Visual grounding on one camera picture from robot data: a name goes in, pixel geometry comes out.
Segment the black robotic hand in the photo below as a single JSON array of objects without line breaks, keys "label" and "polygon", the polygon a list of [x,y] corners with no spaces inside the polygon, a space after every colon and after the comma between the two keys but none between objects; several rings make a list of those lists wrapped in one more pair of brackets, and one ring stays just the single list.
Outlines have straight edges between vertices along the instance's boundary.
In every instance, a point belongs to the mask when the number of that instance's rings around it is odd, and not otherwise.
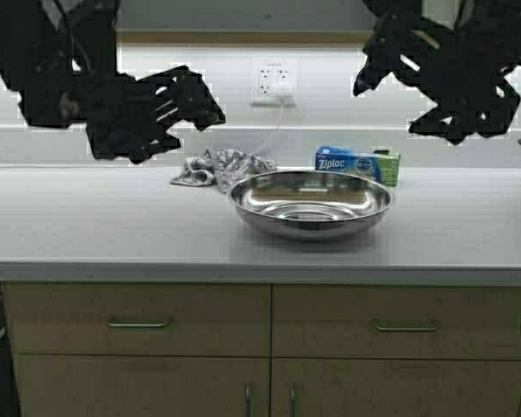
[{"label": "black robotic hand", "polygon": [[181,147],[179,139],[168,133],[180,121],[191,122],[199,131],[226,121],[202,76],[187,67],[141,80],[109,77],[90,91],[76,92],[74,98],[81,103],[96,159],[123,156],[141,163]]},{"label": "black robotic hand", "polygon": [[49,3],[0,2],[0,76],[20,93],[30,126],[66,129],[86,122],[96,159],[140,163],[180,148],[168,133],[180,121],[199,131],[226,121],[201,75],[187,67],[141,80],[118,72],[119,0]]},{"label": "black robotic hand", "polygon": [[453,29],[421,16],[412,0],[365,0],[379,17],[353,93],[393,73],[437,106],[410,132],[459,144],[502,135],[521,103],[505,77],[521,64],[521,0],[466,0]]}]

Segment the drawer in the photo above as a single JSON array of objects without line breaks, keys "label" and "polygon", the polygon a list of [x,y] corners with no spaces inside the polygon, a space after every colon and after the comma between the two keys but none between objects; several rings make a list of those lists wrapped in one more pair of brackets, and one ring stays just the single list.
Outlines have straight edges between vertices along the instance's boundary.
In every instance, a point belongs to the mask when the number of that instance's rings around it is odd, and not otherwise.
[{"label": "drawer", "polygon": [[521,290],[274,287],[274,356],[521,360]]},{"label": "drawer", "polygon": [[269,286],[7,284],[17,354],[269,356]]},{"label": "drawer", "polygon": [[521,400],[521,361],[275,360],[272,376],[273,417],[518,417]]},{"label": "drawer", "polygon": [[23,417],[268,417],[268,359],[18,360]]}]

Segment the wall outlet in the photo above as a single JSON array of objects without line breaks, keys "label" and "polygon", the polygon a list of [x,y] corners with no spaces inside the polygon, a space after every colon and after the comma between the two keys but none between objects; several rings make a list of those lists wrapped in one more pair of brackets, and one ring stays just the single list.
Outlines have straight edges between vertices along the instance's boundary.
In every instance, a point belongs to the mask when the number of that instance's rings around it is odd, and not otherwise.
[{"label": "wall outlet", "polygon": [[282,86],[284,104],[294,106],[297,96],[299,61],[292,58],[256,57],[251,76],[251,103],[260,106],[280,106]]}]

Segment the dish towel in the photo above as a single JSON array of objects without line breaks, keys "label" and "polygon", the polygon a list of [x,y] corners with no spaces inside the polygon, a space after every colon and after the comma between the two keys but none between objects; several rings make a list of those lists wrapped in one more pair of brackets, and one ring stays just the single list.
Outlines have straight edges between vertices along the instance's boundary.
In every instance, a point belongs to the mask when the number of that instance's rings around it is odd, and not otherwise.
[{"label": "dish towel", "polygon": [[251,175],[274,172],[276,169],[274,161],[248,155],[240,150],[207,150],[203,156],[187,158],[183,163],[183,172],[171,183],[188,187],[208,187],[216,184],[218,189],[226,194],[232,184]]}]

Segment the cabinet handle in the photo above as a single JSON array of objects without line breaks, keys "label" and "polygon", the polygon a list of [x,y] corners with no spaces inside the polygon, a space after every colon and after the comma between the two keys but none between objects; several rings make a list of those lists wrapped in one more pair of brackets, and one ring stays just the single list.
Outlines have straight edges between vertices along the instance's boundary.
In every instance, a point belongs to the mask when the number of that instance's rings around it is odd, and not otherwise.
[{"label": "cabinet handle", "polygon": [[378,319],[373,320],[373,326],[381,333],[436,333],[440,330],[439,323],[432,319],[429,326],[422,328],[391,328],[380,324]]},{"label": "cabinet handle", "polygon": [[289,388],[289,417],[295,417],[295,385]]},{"label": "cabinet handle", "polygon": [[245,387],[245,416],[251,417],[251,400],[253,397],[253,390],[251,389],[251,384],[247,384]]},{"label": "cabinet handle", "polygon": [[127,322],[127,321],[118,321],[114,317],[112,317],[108,322],[109,328],[166,328],[172,322],[172,318],[170,317],[166,321],[150,321],[150,322]]}]

